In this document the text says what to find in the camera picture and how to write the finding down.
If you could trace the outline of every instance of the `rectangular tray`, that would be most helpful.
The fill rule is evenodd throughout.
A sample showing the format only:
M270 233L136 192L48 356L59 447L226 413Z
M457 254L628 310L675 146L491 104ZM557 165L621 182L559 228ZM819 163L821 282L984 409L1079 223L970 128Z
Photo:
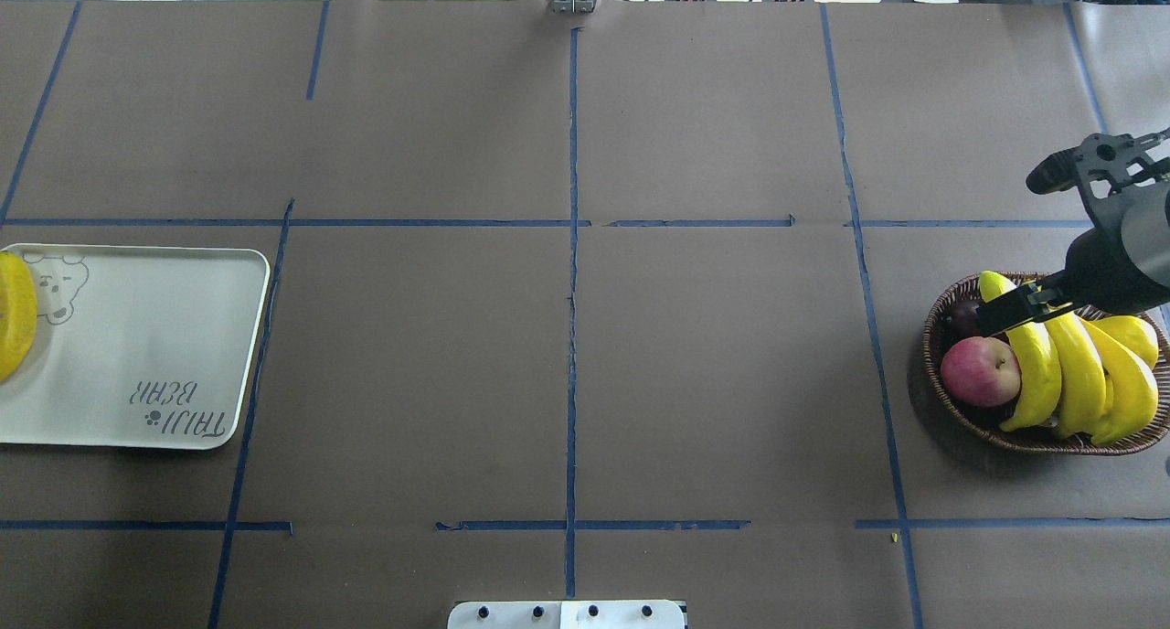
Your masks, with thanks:
M269 267L254 249L5 250L36 288L33 347L0 382L0 442L214 449L235 433Z

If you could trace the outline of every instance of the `banana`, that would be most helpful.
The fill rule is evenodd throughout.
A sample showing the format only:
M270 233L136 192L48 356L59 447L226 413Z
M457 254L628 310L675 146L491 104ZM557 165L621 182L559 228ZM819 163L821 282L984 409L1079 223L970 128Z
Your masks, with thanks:
M18 254L0 251L0 380L25 361L36 337L33 274Z
M1057 345L1060 375L1064 383L1057 413L1060 426L1057 436L1068 438L1074 433L1094 434L1104 415L1104 371L1101 355L1094 348L1083 322L1074 313L1065 313L1047 322L1048 333ZM1121 380L1114 380L1120 392Z
M993 270L979 274L979 296L984 303L1012 291L1016 284ZM999 424L1004 433L1039 426L1052 416L1060 400L1060 359L1048 330L1041 324L1028 324L1007 330L1007 343L1020 364L1020 396L1016 413Z
M1103 447L1149 426L1158 408L1158 383L1149 366L1093 322L1082 320L1104 371L1113 380L1113 405L1093 433L1093 444Z
M1145 366L1154 367L1158 362L1158 334L1148 322L1140 317L1103 317L1093 324L1116 343L1134 351Z

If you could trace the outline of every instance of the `wicker basket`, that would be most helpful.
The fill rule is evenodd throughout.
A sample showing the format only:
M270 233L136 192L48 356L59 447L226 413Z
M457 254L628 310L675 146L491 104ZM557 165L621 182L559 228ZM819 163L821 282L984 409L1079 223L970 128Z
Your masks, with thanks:
M1013 283L1040 279L1045 276L1045 274L1016 274L1016 271L1009 271L1009 274L1003 275L1007 279L1012 279ZM1120 438L1119 442L1108 447L1094 447L1087 438L1083 438L1079 434L1074 434L1074 436L1065 438L1065 441L1058 441L1053 436L1052 430L1042 428L1026 428L1013 430L1013 433L999 430L997 427L1000 421L1011 416L1012 405L1004 405L1003 408L994 409L971 407L970 405L962 403L962 401L951 399L938 378L938 366L948 347L948 333L942 319L950 305L962 299L979 299L978 275L968 276L968 278L961 279L952 284L951 288L948 288L938 297L927 316L927 324L922 333L922 354L925 373L923 382L928 383L934 393L929 399L931 402L927 403L930 407L918 407L920 403L916 403L915 412L922 417L923 423L928 423L928 420L936 420L936 417L923 416L923 413L944 413L961 424L966 433L973 434L973 436L982 438L983 442L990 442L990 444L1000 449L1020 454L1129 455L1149 449L1159 438L1165 437L1165 434L1170 430L1170 362L1168 362L1170 346L1166 345L1165 334L1162 334L1158 325L1154 320L1150 320L1150 317L1144 312L1137 313L1137 316L1142 320L1154 325L1154 330L1158 334L1159 354L1158 361L1154 366L1154 379L1158 383L1158 409L1154 416L1154 421L1150 421L1150 424L1145 426L1141 433ZM1101 312L1095 307L1082 307L1078 309L1076 312L1088 320L1108 316L1108 313ZM920 393L918 399L921 400L923 396L927 395Z

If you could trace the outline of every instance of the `dark purple fruit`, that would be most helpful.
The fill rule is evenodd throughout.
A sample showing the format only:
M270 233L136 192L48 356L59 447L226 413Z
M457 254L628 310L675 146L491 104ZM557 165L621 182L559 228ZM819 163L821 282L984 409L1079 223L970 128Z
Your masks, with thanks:
M961 299L958 303L954 303L943 313L943 324L952 334L956 341L962 341L964 338L979 337L979 326L977 324L978 313L976 310L982 305L977 299Z

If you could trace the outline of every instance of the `blue grid line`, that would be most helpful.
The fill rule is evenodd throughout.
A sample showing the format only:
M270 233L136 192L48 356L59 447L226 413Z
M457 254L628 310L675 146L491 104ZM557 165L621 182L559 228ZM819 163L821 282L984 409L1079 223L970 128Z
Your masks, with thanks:
M565 599L577 596L577 50L580 28L569 33L569 409L565 434Z
M906 525L906 495L902 490L902 470L897 458L897 441L894 434L894 417L889 407L889 390L886 383L886 366L882 364L881 340L878 337L878 317L874 312L873 291L869 286L869 270L866 268L865 234L861 230L861 215L858 209L856 188L853 184L853 170L845 146L845 112L841 109L841 91L837 80L837 61L833 57L833 37L828 26L828 8L820 5L820 25L825 39L825 58L828 63L828 83L833 95L833 111L837 117L837 138L841 150L841 170L845 185L849 192L849 216L853 226L853 244L858 255L858 270L861 275L861 292L866 304L866 323L869 326L869 343L873 348L874 364L878 366L878 380L881 383L882 415L886 421L886 449L889 455L890 477L894 483L894 502L897 505L899 520L903 523L902 558L906 562L906 586L910 596L910 611L915 629L922 629L922 604L918 600L918 578L914 567L914 547L909 526Z
M16 186L20 185L20 175L25 172L25 161L28 159L29 151L33 150L33 140L36 139L36 129L41 125L41 117L44 116L44 108L49 103L49 95L53 91L53 83L57 81L57 72L61 71L61 62L66 57L66 50L69 48L69 41L73 39L74 27L77 25L77 16L81 15L81 1L74 4L73 15L69 16L69 26L66 27L66 34L61 37L61 46L57 49L57 57L53 62L53 69L49 71L48 80L44 81L44 90L41 91L41 101L36 104L36 112L33 113L33 124L28 126L28 133L25 136L25 146L20 150L20 157L16 158L16 167L12 171L12 180L8 182L8 195L5 195L4 205L0 205L0 226L5 224L5 219L8 216L8 208L12 208L12 200L16 196Z
M219 573L215 576L215 593L212 596L212 610L207 620L208 629L219 625L220 607L223 603L223 589L227 586L227 568L232 558L232 540L236 530L236 518L240 513L240 492L243 491L243 471L248 462L248 447L252 442L252 428L256 421L256 405L260 399L260 382L264 371L264 359L268 355L268 340L273 334L273 309L276 305L276 291L281 284L281 269L284 265L284 249L288 246L290 216L296 200L289 200L284 207L284 226L281 227L280 244L276 247L276 262L273 263L273 278L268 288L268 299L264 303L264 330L260 337L256 351L255 369L252 372L252 393L248 399L248 415L243 423L243 436L240 438L240 458L235 468L235 484L232 486L232 503L228 506L227 521L223 527L223 546L220 551Z
M622 520L581 519L573 521L577 531L739 531L751 525L746 519L668 519ZM459 521L443 524L435 521L435 531L564 531L567 523L548 520Z
M794 216L786 220L614 220L607 228L791 228Z
M963 528L1104 528L1154 527L1170 528L1170 518L1138 517L1007 517L983 519L861 519L854 528L861 531L904 528L963 530Z
M13 226L54 228L278 228L284 220L252 217L13 217ZM447 217L301 217L296 228L567 228L571 220L447 220ZM589 220L579 226L592 226Z
M325 23L329 21L329 1L321 1L321 21L317 23L317 47L312 51L312 68L309 70L309 89L304 92L305 101L312 101L317 91L317 67L321 64L321 49L325 46Z
M1068 35L1073 40L1073 53L1076 55L1076 65L1081 70L1081 80L1085 81L1085 89L1089 92L1089 103L1093 105L1093 115L1096 117L1097 127L1101 132L1107 132L1104 125L1104 113L1101 112L1101 104L1096 97L1096 88L1093 85L1093 77L1089 76L1089 67L1085 63L1085 50L1081 48L1081 37L1076 34L1076 20L1073 19L1073 8L1069 4L1064 4L1065 22L1068 23Z
M89 519L8 519L0 531L222 531L223 521L138 521ZM292 521L241 521L238 531L274 531L292 534Z
M861 220L862 228L1092 228L1090 220Z

